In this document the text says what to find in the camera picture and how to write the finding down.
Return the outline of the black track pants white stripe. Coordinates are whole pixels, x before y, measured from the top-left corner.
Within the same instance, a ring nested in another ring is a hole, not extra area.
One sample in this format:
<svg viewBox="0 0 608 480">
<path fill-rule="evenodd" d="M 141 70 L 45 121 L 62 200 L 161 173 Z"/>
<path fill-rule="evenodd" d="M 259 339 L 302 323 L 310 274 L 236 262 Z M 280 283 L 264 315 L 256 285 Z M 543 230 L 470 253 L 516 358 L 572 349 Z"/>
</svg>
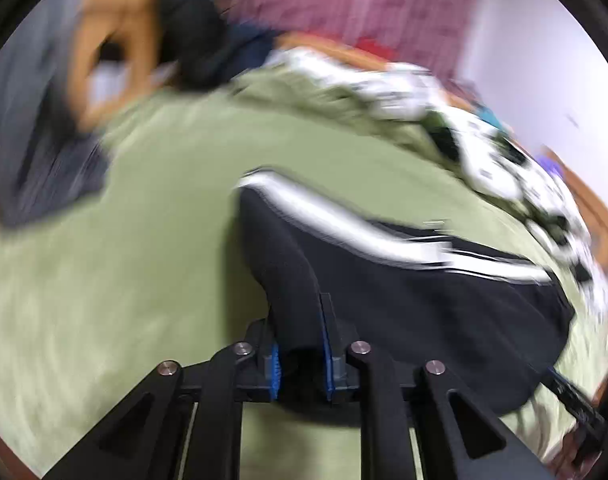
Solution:
<svg viewBox="0 0 608 480">
<path fill-rule="evenodd" d="M 362 217 L 269 169 L 240 179 L 238 226 L 285 400 L 331 393 L 324 310 L 397 362 L 444 362 L 499 415 L 534 394 L 566 346 L 574 308 L 550 270 L 520 256 Z"/>
</svg>

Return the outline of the green plush bed blanket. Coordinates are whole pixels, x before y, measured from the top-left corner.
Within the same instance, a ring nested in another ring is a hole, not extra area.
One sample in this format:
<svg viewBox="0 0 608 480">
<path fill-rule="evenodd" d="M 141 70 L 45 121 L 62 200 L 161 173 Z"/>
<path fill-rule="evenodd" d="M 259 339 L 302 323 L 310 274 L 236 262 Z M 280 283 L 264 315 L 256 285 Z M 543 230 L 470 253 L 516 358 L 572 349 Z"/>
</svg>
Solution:
<svg viewBox="0 0 608 480">
<path fill-rule="evenodd" d="M 0 229 L 0 437 L 44 474 L 153 366 L 205 360 L 265 311 L 233 228 L 233 188 L 290 172 L 372 217 L 444 221 L 473 242 L 554 260 L 466 186 L 427 133 L 283 67 L 206 94 L 162 90 L 104 130 L 104 191 Z"/>
</svg>

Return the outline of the white floral quilt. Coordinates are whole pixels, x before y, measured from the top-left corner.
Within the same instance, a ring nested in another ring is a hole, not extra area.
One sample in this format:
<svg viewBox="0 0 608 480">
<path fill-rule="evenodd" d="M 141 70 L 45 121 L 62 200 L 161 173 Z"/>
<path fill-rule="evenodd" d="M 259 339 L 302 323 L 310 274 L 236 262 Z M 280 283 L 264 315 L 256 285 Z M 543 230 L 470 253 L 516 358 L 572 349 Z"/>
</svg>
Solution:
<svg viewBox="0 0 608 480">
<path fill-rule="evenodd" d="M 592 255 L 589 228 L 560 171 L 541 166 L 499 124 L 449 104 L 427 68 L 387 63 L 368 70 L 307 47 L 280 49 L 270 59 L 320 89 L 348 91 L 375 119 L 421 126 L 467 185 L 513 210 L 572 271 L 589 311 L 608 318 L 608 277 Z"/>
</svg>

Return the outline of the grey denim jeans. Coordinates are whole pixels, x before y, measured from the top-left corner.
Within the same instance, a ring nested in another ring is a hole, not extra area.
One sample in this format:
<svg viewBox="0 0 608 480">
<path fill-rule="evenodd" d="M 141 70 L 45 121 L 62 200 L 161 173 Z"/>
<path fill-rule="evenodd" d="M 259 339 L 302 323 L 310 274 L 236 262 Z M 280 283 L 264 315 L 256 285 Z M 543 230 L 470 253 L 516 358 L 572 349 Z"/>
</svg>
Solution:
<svg viewBox="0 0 608 480">
<path fill-rule="evenodd" d="M 106 182 L 109 159 L 66 97 L 82 0 L 42 0 L 0 50 L 0 223 L 46 218 Z"/>
</svg>

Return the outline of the teal patterned pillow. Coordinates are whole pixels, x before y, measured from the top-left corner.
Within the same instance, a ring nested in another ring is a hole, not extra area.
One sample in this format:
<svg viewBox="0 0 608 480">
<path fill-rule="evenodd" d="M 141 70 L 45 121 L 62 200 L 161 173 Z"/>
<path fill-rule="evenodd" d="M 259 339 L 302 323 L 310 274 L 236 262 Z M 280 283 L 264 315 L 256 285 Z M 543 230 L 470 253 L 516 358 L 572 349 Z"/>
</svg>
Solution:
<svg viewBox="0 0 608 480">
<path fill-rule="evenodd" d="M 504 125 L 502 121 L 494 114 L 490 108 L 485 106 L 480 106 L 476 110 L 477 117 L 483 122 L 487 122 L 487 124 L 492 125 L 494 128 L 498 130 L 504 130 Z"/>
</svg>

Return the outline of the navy blue garment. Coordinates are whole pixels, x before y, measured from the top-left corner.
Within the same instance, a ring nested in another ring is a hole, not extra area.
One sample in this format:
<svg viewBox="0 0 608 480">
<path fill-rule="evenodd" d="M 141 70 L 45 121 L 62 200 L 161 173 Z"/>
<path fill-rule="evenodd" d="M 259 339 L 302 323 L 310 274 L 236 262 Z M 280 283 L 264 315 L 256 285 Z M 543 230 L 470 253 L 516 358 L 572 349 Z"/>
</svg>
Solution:
<svg viewBox="0 0 608 480">
<path fill-rule="evenodd" d="M 282 34 L 282 30 L 250 22 L 230 24 L 220 71 L 223 79 L 230 80 L 246 70 L 261 67 Z"/>
</svg>

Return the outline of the maroon patterned curtain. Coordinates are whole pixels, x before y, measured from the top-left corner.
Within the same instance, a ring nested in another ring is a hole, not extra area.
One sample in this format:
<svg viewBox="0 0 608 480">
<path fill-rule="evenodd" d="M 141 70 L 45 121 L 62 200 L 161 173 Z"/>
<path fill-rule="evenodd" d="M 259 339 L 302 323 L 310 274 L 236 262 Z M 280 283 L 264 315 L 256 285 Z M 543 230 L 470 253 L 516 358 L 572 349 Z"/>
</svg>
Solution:
<svg viewBox="0 0 608 480">
<path fill-rule="evenodd" d="M 441 81 L 456 75 L 475 0 L 234 0 L 232 12 L 280 30 L 299 30 L 354 46 L 370 37 L 395 61 L 429 68 Z"/>
</svg>

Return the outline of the black jacket on rail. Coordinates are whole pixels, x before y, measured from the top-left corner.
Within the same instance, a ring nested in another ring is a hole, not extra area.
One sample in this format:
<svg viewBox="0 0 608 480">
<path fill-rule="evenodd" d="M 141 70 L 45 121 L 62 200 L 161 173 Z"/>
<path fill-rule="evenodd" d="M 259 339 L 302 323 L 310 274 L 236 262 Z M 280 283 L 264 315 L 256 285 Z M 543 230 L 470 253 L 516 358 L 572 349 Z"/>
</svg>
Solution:
<svg viewBox="0 0 608 480">
<path fill-rule="evenodd" d="M 159 62 L 177 65 L 189 89 L 212 89 L 231 55 L 229 26 L 214 0 L 156 0 L 161 27 Z"/>
</svg>

